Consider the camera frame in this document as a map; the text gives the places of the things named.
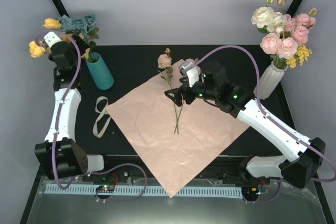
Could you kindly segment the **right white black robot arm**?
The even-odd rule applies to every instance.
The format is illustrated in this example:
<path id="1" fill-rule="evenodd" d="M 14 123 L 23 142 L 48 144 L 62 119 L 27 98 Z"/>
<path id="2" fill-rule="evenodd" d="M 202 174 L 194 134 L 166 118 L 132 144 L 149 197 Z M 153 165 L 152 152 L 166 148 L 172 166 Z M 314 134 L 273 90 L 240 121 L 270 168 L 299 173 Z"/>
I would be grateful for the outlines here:
<path id="1" fill-rule="evenodd" d="M 178 69 L 182 74 L 181 86 L 164 92 L 177 106 L 191 104 L 195 99 L 214 101 L 221 111 L 248 124 L 281 151 L 280 156 L 248 158 L 238 171 L 243 183 L 250 184 L 258 177 L 274 177 L 300 189 L 306 186 L 322 164 L 316 151 L 324 152 L 323 140 L 311 140 L 286 125 L 242 87 L 231 84 L 218 62 L 206 64 L 201 73 L 190 61 Z"/>

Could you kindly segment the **blue rose stem bunch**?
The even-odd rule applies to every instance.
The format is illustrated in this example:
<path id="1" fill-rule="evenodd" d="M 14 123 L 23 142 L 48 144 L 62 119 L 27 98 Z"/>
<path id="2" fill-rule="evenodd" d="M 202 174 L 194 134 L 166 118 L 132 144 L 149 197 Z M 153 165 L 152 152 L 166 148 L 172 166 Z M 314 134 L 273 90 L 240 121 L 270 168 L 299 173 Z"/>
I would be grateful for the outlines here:
<path id="1" fill-rule="evenodd" d="M 69 18 L 62 15 L 58 18 L 61 24 L 60 30 L 67 33 L 69 36 L 76 35 L 80 37 L 87 45 L 85 53 L 82 58 L 90 63 L 96 62 L 99 57 L 93 55 L 93 48 L 96 46 L 95 40 L 99 39 L 97 27 L 97 18 L 95 14 L 89 14 L 80 18 Z"/>

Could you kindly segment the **cream printed ribbon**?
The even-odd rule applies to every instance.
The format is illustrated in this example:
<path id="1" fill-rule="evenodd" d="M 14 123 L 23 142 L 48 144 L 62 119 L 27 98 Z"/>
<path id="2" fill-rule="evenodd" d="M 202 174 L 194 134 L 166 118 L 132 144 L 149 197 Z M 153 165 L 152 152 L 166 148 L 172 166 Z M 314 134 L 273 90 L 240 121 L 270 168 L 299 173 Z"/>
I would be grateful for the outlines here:
<path id="1" fill-rule="evenodd" d="M 98 109 L 98 104 L 102 101 L 105 101 L 106 104 L 104 105 L 104 107 L 99 110 Z M 97 98 L 96 100 L 96 105 L 95 105 L 95 112 L 98 113 L 98 117 L 96 118 L 95 120 L 95 123 L 93 125 L 93 129 L 92 129 L 92 133 L 95 137 L 97 138 L 101 138 L 105 131 L 107 130 L 109 124 L 110 124 L 110 121 L 111 121 L 111 117 L 107 111 L 107 106 L 109 105 L 109 100 L 107 97 L 104 97 L 104 96 L 100 96 Z M 105 116 L 105 115 L 108 115 L 108 118 L 106 119 L 105 123 L 104 123 L 104 126 L 102 127 L 102 129 L 99 131 L 98 130 L 98 122 Z"/>

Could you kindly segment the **pink wrapping paper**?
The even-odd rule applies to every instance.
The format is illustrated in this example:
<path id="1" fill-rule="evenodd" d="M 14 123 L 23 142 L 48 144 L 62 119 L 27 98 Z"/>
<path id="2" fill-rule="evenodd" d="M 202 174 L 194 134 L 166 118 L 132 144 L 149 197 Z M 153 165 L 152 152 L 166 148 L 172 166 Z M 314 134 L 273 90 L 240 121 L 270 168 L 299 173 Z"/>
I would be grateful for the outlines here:
<path id="1" fill-rule="evenodd" d="M 171 161 L 204 168 L 247 130 L 246 123 L 198 99 L 183 105 L 179 133 L 174 133 L 180 109 L 165 96 L 168 88 L 156 75 L 107 106 L 109 115 L 146 165 Z M 173 197 L 186 184 L 160 185 Z"/>

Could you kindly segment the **pink rose stem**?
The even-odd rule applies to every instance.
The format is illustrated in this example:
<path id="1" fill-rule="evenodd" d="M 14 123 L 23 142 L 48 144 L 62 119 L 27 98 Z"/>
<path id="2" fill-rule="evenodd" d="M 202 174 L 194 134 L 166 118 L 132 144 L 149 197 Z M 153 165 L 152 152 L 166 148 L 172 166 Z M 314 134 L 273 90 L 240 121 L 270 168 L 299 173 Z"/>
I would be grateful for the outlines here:
<path id="1" fill-rule="evenodd" d="M 182 77 L 179 79 L 181 85 L 175 88 L 174 103 L 181 107 L 178 114 L 176 114 L 176 124 L 174 133 L 179 133 L 179 120 L 182 112 L 183 103 L 191 104 L 196 99 L 196 85 L 201 78 L 201 70 L 197 66 L 196 60 L 186 59 L 178 70 Z"/>
<path id="2" fill-rule="evenodd" d="M 172 68 L 172 57 L 170 48 L 166 48 L 164 54 L 159 55 L 157 59 L 158 72 L 160 73 L 161 79 L 169 85 L 170 90 L 172 89 L 172 78 L 173 78 L 173 68 Z"/>

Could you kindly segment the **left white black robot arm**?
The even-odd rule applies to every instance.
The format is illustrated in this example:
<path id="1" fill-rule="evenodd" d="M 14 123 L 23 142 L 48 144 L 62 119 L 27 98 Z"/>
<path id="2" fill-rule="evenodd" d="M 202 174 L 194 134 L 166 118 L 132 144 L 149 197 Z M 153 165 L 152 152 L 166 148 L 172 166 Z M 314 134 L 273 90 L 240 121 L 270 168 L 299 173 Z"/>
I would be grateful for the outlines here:
<path id="1" fill-rule="evenodd" d="M 35 155 L 49 179 L 94 172 L 102 182 L 113 174 L 102 155 L 88 155 L 76 143 L 75 126 L 81 101 L 78 47 L 62 40 L 46 39 L 53 71 L 55 108 L 49 131 L 43 143 L 35 146 Z"/>

